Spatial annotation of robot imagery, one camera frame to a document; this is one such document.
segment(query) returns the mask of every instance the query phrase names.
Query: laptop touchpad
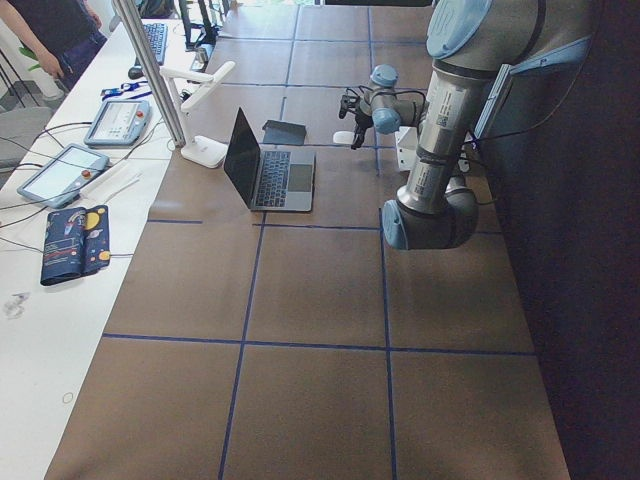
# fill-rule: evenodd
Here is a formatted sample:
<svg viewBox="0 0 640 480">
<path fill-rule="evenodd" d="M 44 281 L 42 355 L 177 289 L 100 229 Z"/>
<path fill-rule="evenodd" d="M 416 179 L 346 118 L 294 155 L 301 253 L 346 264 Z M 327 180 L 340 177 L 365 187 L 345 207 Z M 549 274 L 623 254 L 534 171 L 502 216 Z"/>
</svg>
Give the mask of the laptop touchpad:
<svg viewBox="0 0 640 480">
<path fill-rule="evenodd" d="M 311 165 L 290 165 L 287 190 L 290 192 L 310 192 L 312 176 L 313 167 Z"/>
</svg>

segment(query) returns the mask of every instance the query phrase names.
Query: mouse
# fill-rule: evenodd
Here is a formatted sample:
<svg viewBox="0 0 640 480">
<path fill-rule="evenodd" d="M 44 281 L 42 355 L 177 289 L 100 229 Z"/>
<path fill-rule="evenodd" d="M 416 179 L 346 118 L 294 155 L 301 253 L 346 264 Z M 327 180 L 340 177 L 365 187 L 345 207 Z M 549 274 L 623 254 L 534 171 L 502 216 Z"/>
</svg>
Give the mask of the mouse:
<svg viewBox="0 0 640 480">
<path fill-rule="evenodd" d="M 134 65 L 133 67 L 131 67 L 127 75 L 131 80 L 136 80 L 144 76 L 144 74 L 142 73 L 142 67 L 140 65 Z"/>
</svg>

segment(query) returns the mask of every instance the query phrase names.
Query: open laptop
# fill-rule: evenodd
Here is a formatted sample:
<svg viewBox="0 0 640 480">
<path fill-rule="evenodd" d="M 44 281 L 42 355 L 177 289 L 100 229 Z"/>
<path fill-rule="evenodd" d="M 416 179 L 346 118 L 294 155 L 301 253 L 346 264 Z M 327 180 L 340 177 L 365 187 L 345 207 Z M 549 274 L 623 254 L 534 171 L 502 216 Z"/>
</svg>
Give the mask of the open laptop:
<svg viewBox="0 0 640 480">
<path fill-rule="evenodd" d="M 224 171 L 250 210 L 311 210 L 315 152 L 261 151 L 241 108 L 231 134 Z"/>
</svg>

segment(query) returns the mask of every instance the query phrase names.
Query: backpack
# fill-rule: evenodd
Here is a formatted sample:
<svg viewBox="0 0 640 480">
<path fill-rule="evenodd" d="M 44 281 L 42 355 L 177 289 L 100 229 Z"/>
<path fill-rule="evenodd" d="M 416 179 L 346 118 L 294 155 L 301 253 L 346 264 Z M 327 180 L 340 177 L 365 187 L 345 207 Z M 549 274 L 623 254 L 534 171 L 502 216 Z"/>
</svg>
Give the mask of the backpack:
<svg viewBox="0 0 640 480">
<path fill-rule="evenodd" d="M 173 0 L 136 0 L 140 18 L 169 18 L 174 11 Z"/>
</svg>

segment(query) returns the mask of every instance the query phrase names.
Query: pants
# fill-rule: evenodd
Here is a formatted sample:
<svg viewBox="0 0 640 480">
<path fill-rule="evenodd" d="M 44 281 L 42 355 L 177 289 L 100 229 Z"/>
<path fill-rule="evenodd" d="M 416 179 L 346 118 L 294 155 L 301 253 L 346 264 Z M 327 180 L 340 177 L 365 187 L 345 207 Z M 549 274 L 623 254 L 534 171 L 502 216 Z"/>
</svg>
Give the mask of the pants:
<svg viewBox="0 0 640 480">
<path fill-rule="evenodd" d="M 60 67 L 64 71 L 64 77 L 60 81 L 68 90 L 80 79 L 106 41 L 107 38 L 96 31 L 86 40 L 58 55 Z"/>
</svg>

